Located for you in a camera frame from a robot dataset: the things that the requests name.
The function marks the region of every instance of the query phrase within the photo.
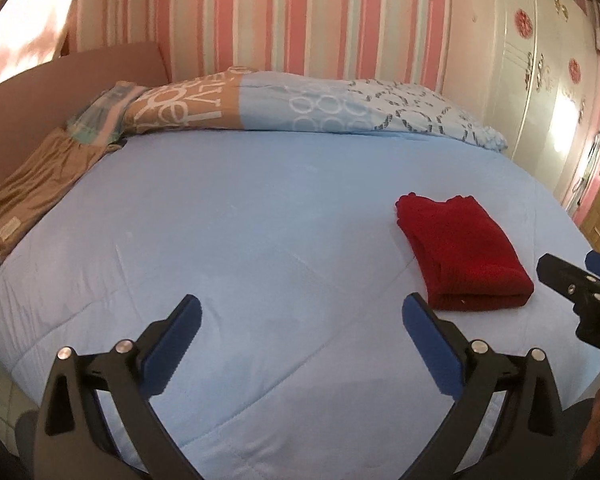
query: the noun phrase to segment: brown headboard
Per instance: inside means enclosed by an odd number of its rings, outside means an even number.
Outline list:
[[[131,43],[71,54],[0,83],[0,183],[56,126],[116,81],[168,83],[157,43]]]

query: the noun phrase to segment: clothing label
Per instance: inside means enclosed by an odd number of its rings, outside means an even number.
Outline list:
[[[22,222],[17,216],[14,216],[11,220],[9,220],[5,225],[0,229],[0,238],[2,238],[3,242],[6,242],[8,238],[16,232],[18,227],[22,225]]]

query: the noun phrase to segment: folded red cloth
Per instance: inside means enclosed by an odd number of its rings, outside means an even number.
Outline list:
[[[395,206],[432,308],[512,308],[533,294],[534,283],[507,235],[474,197],[434,202],[411,193]]]

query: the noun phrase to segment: metal bolt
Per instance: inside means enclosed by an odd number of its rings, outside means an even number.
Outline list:
[[[58,350],[58,359],[62,359],[62,361],[64,361],[65,359],[71,357],[72,353],[72,350],[68,346],[63,346]]]
[[[478,339],[471,343],[471,350],[477,354],[486,354],[489,351],[489,345]]]
[[[539,348],[534,348],[531,351],[531,357],[536,361],[544,361],[546,359],[546,354]]]
[[[118,341],[116,344],[116,352],[119,354],[126,354],[134,347],[134,342],[129,339],[123,339]]]

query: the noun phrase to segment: mattress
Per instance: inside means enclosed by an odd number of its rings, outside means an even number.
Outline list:
[[[600,352],[568,301],[536,279],[551,252],[589,245],[542,185],[504,156],[441,137],[172,132],[129,140],[83,177],[0,267],[0,360],[37,402],[56,351],[109,350],[185,294],[202,326],[152,405],[212,479],[399,478],[452,401],[402,326],[426,295],[395,223],[399,196],[473,195],[536,292],[519,309],[441,313],[468,339],[543,348],[563,405]],[[496,420],[492,401],[465,463]],[[125,458],[133,447],[106,396]]]

